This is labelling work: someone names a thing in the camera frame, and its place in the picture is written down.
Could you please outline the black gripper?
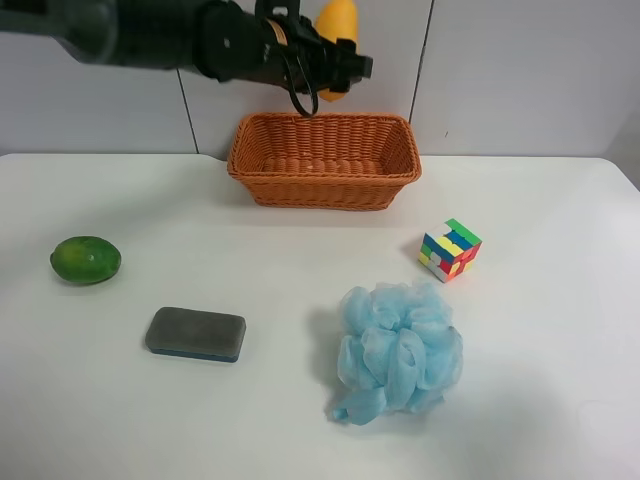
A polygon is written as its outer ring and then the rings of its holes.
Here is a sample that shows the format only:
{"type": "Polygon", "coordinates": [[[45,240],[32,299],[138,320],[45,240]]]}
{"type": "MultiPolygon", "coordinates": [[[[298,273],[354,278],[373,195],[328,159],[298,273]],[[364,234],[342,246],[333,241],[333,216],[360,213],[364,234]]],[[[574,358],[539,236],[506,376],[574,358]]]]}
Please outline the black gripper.
{"type": "Polygon", "coordinates": [[[370,79],[373,59],[353,40],[321,38],[298,1],[195,1],[193,68],[220,83],[242,80],[292,89],[348,93],[370,79]]]}

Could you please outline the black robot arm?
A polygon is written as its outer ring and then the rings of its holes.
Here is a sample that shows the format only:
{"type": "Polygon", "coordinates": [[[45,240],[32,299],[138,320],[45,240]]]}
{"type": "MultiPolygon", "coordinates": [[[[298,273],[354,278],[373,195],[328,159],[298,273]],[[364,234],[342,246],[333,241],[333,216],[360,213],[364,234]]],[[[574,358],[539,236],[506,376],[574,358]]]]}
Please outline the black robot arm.
{"type": "Polygon", "coordinates": [[[186,69],[309,94],[346,93],[371,75],[354,41],[331,41],[297,1],[4,1],[1,29],[48,36],[86,64],[186,69]]]}

